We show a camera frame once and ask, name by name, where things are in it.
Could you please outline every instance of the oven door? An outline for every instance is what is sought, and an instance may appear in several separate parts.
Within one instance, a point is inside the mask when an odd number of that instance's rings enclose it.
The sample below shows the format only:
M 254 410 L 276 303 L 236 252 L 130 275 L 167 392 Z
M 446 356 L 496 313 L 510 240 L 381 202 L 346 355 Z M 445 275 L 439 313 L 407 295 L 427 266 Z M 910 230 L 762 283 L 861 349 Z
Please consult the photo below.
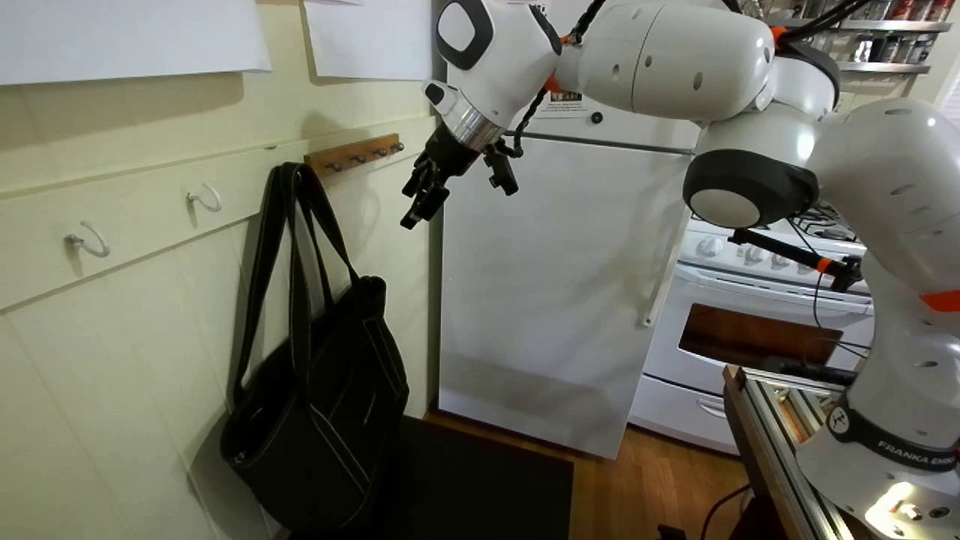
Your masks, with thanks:
M 871 336 L 871 296 L 816 295 L 803 285 L 677 264 L 645 376 L 720 392 L 726 364 L 762 369 L 768 360 L 795 360 L 855 369 L 855 355 Z

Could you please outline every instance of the oven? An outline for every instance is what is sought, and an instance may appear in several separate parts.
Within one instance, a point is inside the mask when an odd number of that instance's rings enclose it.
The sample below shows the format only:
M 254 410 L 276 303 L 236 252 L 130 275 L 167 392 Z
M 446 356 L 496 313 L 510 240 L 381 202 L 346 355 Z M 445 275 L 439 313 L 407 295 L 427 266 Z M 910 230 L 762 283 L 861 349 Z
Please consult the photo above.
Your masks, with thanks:
M 827 292 L 812 271 L 726 237 L 728 230 L 703 221 L 686 230 L 648 336 L 630 422 L 736 452 L 720 396 L 724 365 L 855 369 L 874 336 L 874 300 L 864 285 Z M 812 246 L 835 257 L 861 254 L 850 244 Z

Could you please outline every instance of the black floor mat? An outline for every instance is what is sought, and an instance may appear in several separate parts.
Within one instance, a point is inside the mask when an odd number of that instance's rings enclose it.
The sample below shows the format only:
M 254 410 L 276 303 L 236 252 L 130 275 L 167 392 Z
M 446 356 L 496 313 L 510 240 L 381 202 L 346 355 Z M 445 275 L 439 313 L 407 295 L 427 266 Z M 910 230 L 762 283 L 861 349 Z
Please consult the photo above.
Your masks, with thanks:
M 568 540 L 569 488 L 564 460 L 407 420 L 375 528 L 324 540 Z

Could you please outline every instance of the stove knob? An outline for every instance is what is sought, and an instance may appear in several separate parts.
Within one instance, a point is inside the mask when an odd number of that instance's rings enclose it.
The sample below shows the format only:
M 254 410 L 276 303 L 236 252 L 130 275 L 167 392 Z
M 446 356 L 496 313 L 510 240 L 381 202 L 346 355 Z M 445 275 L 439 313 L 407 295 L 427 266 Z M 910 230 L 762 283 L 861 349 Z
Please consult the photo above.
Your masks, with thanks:
M 759 264 L 762 260 L 762 248 L 759 246 L 748 246 L 743 260 L 748 264 Z
M 720 254 L 724 240 L 720 237 L 705 237 L 696 244 L 696 254 L 703 257 L 716 257 Z
M 771 257 L 771 266 L 774 266 L 774 271 L 790 266 L 790 257 L 774 254 L 774 257 Z

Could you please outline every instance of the wooden floor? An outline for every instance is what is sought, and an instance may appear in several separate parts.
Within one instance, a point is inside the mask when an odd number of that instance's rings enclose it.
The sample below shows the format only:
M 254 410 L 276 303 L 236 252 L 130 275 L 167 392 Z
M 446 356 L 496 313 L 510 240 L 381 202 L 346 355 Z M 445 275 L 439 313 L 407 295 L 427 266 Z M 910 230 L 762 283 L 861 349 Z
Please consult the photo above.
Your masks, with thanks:
M 622 457 L 607 461 L 449 414 L 429 414 L 429 422 L 569 460 L 575 470 L 569 540 L 658 540 L 661 525 L 696 540 L 715 501 L 748 482 L 739 460 L 640 428 L 626 428 Z M 740 507 L 743 498 L 724 503 L 710 518 L 709 536 L 728 536 Z

